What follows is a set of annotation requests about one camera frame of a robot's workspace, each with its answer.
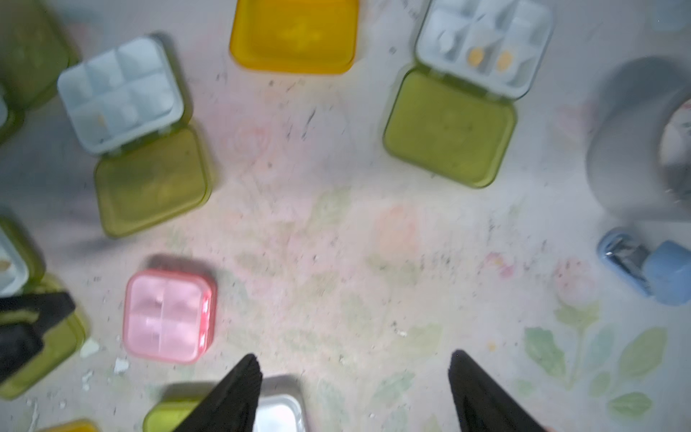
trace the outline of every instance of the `pill box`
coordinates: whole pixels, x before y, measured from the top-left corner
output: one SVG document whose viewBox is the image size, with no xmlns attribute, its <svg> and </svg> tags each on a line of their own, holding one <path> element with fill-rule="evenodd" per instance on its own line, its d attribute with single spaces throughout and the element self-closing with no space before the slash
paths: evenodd
<svg viewBox="0 0 691 432">
<path fill-rule="evenodd" d="M 57 87 L 79 143 L 101 158 L 94 177 L 106 234 L 136 233 L 209 199 L 191 104 L 158 39 L 140 37 L 69 68 Z"/>
<path fill-rule="evenodd" d="M 344 73 L 355 59 L 358 0 L 238 0 L 230 51 L 262 71 Z"/>
<path fill-rule="evenodd" d="M 41 2 L 0 2 L 0 144 L 19 129 L 27 110 L 55 96 L 58 75 L 77 61 Z"/>
<path fill-rule="evenodd" d="M 43 278 L 46 267 L 28 239 L 10 219 L 0 216 L 0 297 L 19 294 Z"/>
<path fill-rule="evenodd" d="M 144 419 L 143 432 L 173 432 L 200 401 L 162 402 Z M 259 397 L 253 432 L 305 432 L 304 410 L 288 394 Z"/>
<path fill-rule="evenodd" d="M 214 335 L 216 287 L 195 274 L 145 270 L 125 296 L 122 340 L 135 356 L 194 363 Z"/>
<path fill-rule="evenodd" d="M 393 156 L 471 187 L 490 185 L 552 33 L 528 0 L 432 0 L 415 43 L 419 66 L 384 133 Z"/>
<path fill-rule="evenodd" d="M 47 274 L 40 282 L 27 285 L 23 292 L 46 294 L 64 290 L 57 278 Z M 20 321 L 31 322 L 35 319 L 35 313 L 28 310 L 0 313 L 0 325 Z M 87 338 L 87 333 L 86 320 L 78 308 L 43 335 L 44 347 L 38 355 L 0 383 L 0 397 L 12 400 L 26 392 L 79 350 Z"/>
</svg>

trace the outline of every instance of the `stained surface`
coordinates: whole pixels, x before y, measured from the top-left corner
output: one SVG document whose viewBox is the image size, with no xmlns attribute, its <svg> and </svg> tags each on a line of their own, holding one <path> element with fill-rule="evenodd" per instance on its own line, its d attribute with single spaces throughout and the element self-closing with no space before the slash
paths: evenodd
<svg viewBox="0 0 691 432">
<path fill-rule="evenodd" d="M 51 2 L 85 58 L 153 31 L 172 38 L 218 176 L 204 206 L 112 241 L 97 161 L 58 100 L 0 147 L 0 202 L 101 347 L 0 404 L 0 418 L 18 432 L 77 418 L 139 431 L 168 385 L 217 381 L 253 352 L 267 376 L 300 378 L 315 431 L 456 431 L 446 371 L 462 348 L 558 432 L 687 431 L 691 306 L 640 299 L 596 260 L 623 222 L 592 198 L 583 159 L 597 81 L 640 55 L 688 56 L 691 40 L 654 35 L 646 5 L 613 1 L 548 3 L 547 54 L 479 191 L 382 145 L 421 1 L 362 2 L 356 63 L 329 77 L 241 68 L 228 54 L 232 1 Z M 639 228 L 651 245 L 691 246 L 685 225 Z M 126 282 L 159 254 L 218 282 L 216 336 L 191 366 L 122 346 Z"/>
</svg>

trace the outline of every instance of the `pill compartment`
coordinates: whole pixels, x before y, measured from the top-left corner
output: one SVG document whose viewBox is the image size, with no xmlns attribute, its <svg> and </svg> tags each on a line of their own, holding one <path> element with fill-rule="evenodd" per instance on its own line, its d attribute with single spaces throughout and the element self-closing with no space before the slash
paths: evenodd
<svg viewBox="0 0 691 432">
<path fill-rule="evenodd" d="M 57 81 L 77 141 L 101 158 L 95 186 L 110 237 L 152 227 L 211 195 L 204 143 L 187 124 L 191 103 L 173 66 L 161 41 L 139 37 Z"/>
<path fill-rule="evenodd" d="M 452 70 L 468 34 L 470 20 L 448 8 L 432 11 L 428 29 L 420 41 L 426 60 L 439 64 L 442 70 Z"/>
<path fill-rule="evenodd" d="M 46 267 L 19 226 L 0 216 L 0 297 L 19 294 L 41 280 Z"/>
<path fill-rule="evenodd" d="M 57 88 L 79 143 L 93 155 L 171 126 L 184 113 L 165 50 L 152 37 L 140 37 L 67 69 Z"/>
<path fill-rule="evenodd" d="M 552 22 L 546 7 L 527 0 L 433 0 L 415 54 L 436 71 L 517 99 L 532 84 Z"/>
<path fill-rule="evenodd" d="M 116 53 L 127 79 L 136 79 L 164 68 L 156 47 L 146 39 L 135 39 L 124 44 Z"/>
<path fill-rule="evenodd" d="M 213 338 L 216 289 L 181 272 L 145 270 L 127 285 L 123 340 L 135 356 L 194 363 Z"/>
<path fill-rule="evenodd" d="M 0 297 L 17 294 L 28 280 L 28 266 L 7 234 L 0 229 Z"/>
<path fill-rule="evenodd" d="M 120 63 L 113 51 L 89 60 L 85 68 L 95 95 L 109 92 L 125 83 Z"/>
<path fill-rule="evenodd" d="M 496 178 L 516 123 L 511 100 L 532 85 L 552 31 L 528 0 L 432 0 L 384 146 L 470 187 Z"/>
</svg>

